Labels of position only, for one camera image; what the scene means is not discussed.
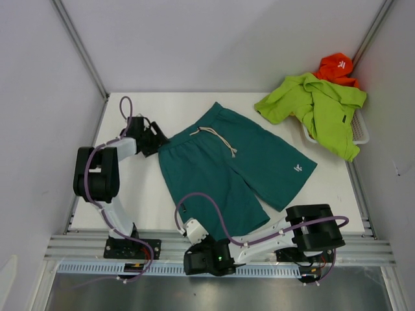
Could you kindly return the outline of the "teal green shorts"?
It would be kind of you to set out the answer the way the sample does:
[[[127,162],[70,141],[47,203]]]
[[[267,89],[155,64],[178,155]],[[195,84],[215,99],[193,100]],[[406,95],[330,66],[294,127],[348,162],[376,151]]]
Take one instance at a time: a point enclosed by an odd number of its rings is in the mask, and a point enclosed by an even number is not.
[[[216,240],[243,236],[282,211],[316,163],[254,121],[219,103],[158,152],[161,173],[183,222],[198,220]]]

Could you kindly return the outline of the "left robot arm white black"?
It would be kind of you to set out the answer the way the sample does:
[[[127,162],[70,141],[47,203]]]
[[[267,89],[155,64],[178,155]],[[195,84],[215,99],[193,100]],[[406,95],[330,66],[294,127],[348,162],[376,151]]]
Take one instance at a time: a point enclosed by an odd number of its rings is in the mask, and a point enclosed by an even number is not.
[[[121,239],[117,249],[126,259],[136,258],[141,244],[134,236],[134,221],[127,216],[119,199],[119,163],[138,154],[151,156],[168,143],[156,122],[137,116],[127,118],[126,128],[115,139],[96,147],[83,146],[77,151],[73,191],[98,210],[110,229],[109,236]]]

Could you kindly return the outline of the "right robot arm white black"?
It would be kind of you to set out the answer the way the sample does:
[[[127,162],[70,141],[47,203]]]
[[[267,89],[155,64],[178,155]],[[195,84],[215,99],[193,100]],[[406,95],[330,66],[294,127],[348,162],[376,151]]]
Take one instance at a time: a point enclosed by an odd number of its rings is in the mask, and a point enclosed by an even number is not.
[[[297,256],[308,262],[345,245],[340,228],[349,219],[333,215],[328,204],[297,205],[285,212],[276,223],[244,236],[230,236],[220,219],[226,235],[222,240],[215,240],[198,220],[189,219],[180,230],[191,243],[184,255],[185,274],[231,275],[259,255],[287,248],[295,248]]]

